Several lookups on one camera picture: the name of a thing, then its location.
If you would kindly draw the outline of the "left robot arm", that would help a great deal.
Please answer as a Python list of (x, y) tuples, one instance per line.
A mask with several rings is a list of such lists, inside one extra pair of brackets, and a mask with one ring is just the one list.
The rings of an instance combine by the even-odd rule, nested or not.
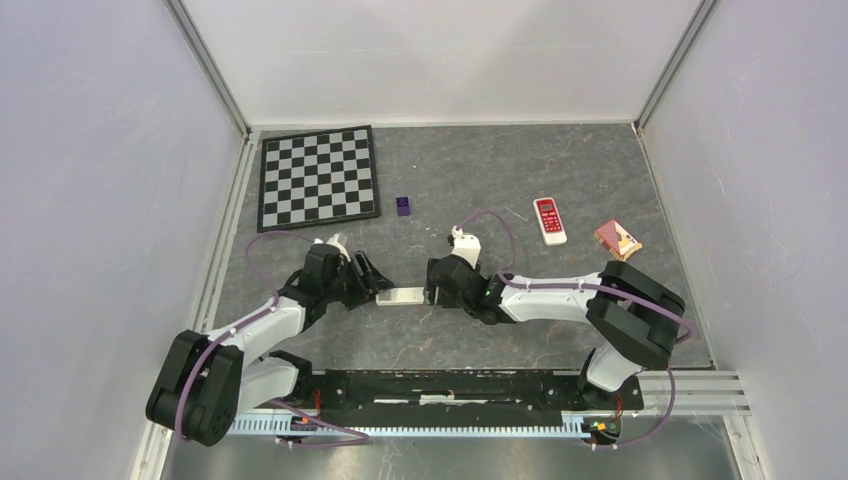
[(213, 446), (236, 417), (281, 399), (306, 405), (313, 379), (309, 361), (276, 345), (314, 325), (327, 307), (372, 302), (394, 288), (362, 251), (339, 237), (313, 243), (301, 269), (258, 309), (218, 329), (180, 332), (173, 340), (145, 406), (146, 418), (178, 436)]

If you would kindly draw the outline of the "long white remote control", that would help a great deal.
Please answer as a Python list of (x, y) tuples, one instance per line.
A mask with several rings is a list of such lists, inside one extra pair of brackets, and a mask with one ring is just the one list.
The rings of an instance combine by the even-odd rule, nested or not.
[(375, 303), (378, 306), (424, 305), (426, 297), (423, 287), (398, 287), (381, 291)]

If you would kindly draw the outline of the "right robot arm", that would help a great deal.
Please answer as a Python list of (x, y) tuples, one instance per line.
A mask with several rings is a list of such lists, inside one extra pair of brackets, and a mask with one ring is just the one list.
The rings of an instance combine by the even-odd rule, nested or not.
[(682, 297), (617, 260), (581, 277), (534, 279), (486, 277), (448, 255), (428, 261), (425, 295), (429, 304), (461, 309), (487, 325), (552, 320), (592, 326), (604, 342), (577, 382), (580, 400), (591, 408), (606, 406), (640, 371), (667, 368), (674, 347), (691, 332)]

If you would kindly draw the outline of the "red white remote control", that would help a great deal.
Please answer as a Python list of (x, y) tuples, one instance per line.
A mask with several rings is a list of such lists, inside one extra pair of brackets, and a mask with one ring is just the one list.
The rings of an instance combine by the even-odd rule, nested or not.
[(533, 208), (540, 227), (543, 243), (547, 246), (564, 245), (567, 234), (555, 200), (552, 197), (542, 197), (533, 200)]

